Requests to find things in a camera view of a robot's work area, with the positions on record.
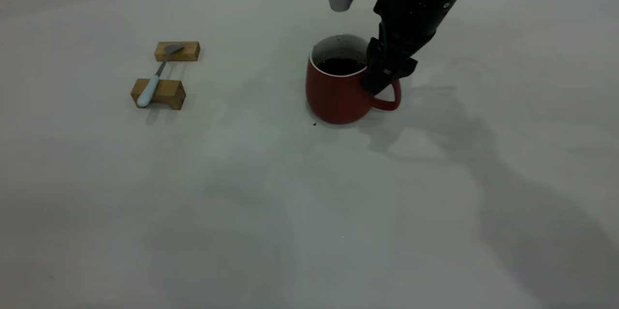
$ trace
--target table surface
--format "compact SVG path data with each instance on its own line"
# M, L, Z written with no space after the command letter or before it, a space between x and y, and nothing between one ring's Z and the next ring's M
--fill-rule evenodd
M0 0L0 307L616 308L619 0L460 0L325 124L310 47L375 1Z

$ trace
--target coffee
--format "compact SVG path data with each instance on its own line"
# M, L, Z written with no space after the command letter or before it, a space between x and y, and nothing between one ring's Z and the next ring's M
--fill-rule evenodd
M331 58L318 64L318 69L323 73L332 75L355 74L365 68L363 62L347 58Z

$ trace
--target spoon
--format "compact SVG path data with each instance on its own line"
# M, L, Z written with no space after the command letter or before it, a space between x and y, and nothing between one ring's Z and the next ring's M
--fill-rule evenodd
M164 48L164 50L165 50L165 59L163 60L163 63L159 67L159 70L157 71L157 73L154 76L152 76L152 78L150 78L150 82L148 82L148 86L146 86L144 91L142 91L142 94L140 95L140 97L137 98L137 105L138 106L140 106L140 107L148 106L148 104L150 103L150 99L153 98L153 94L155 93L155 89L157 89L157 84L159 84L159 78L161 77L161 73L163 73L163 69L164 69L166 63L168 62L168 58L170 57L170 54L172 54L175 51L178 51L180 49L183 49L183 45L182 44L168 44L168 45L165 46L165 48Z

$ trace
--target light blue spoon handle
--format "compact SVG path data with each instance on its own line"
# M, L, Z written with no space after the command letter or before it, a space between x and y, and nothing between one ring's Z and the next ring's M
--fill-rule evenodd
M157 89L157 84L159 84L159 76L154 75L150 82L148 82L148 86L142 91L142 94L139 98L137 98L137 105L140 107L146 107L150 103L150 99L153 98L153 94L155 93L155 89Z

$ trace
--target mug handle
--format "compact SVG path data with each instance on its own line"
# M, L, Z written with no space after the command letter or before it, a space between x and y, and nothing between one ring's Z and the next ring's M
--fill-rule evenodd
M400 107L400 102L402 102L402 87L400 86L400 80L396 80L391 84L391 86L393 86L393 91L396 94L396 101L385 101L372 97L370 102L372 107L382 109L383 111L395 111L398 107Z

